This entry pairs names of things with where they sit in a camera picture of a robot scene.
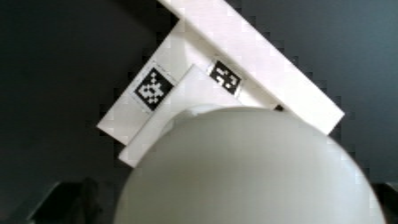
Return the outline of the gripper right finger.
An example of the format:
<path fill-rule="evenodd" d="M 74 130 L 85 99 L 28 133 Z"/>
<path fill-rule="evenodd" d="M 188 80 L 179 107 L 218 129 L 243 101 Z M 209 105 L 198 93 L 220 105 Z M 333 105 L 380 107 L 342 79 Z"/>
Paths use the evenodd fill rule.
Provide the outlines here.
<path fill-rule="evenodd" d="M 372 183 L 371 187 L 380 202 L 385 224 L 398 224 L 398 183 Z"/>

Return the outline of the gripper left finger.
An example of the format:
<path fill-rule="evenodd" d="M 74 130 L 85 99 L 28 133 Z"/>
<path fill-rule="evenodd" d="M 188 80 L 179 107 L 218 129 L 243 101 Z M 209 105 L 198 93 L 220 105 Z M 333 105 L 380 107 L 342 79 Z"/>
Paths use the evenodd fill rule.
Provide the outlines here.
<path fill-rule="evenodd" d="M 97 181 L 85 178 L 49 184 L 17 206 L 5 224 L 109 224 Z"/>

